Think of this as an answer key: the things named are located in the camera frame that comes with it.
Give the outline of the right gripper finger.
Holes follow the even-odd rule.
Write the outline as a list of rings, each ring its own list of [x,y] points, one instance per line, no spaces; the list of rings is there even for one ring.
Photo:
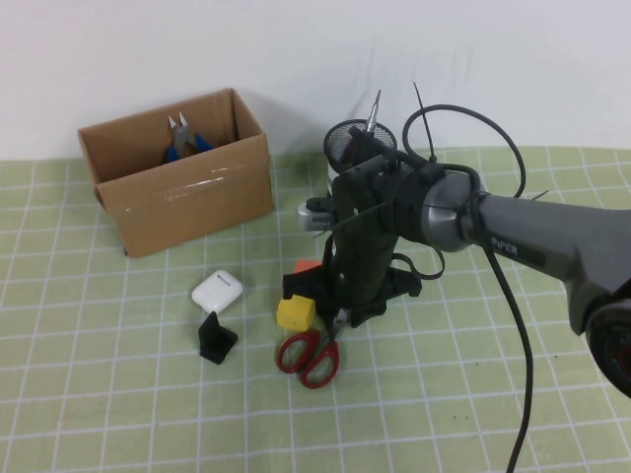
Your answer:
[[[372,304],[364,307],[353,308],[346,311],[348,321],[352,328],[358,328],[373,317],[385,313],[384,304]]]
[[[344,327],[344,310],[338,307],[320,306],[318,308],[318,317],[324,325],[328,339],[333,341]]]

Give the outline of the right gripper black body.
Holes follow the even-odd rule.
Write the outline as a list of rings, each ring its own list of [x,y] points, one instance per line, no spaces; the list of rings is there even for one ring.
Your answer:
[[[352,282],[341,273],[328,274],[323,268],[286,274],[282,281],[283,299],[300,296],[314,301],[317,317],[320,306],[338,307],[346,312],[353,308],[384,304],[386,312],[389,300],[403,295],[418,297],[421,290],[419,278],[409,271],[394,268],[387,268],[384,276],[373,282],[368,282],[366,278],[362,278],[360,283]]]

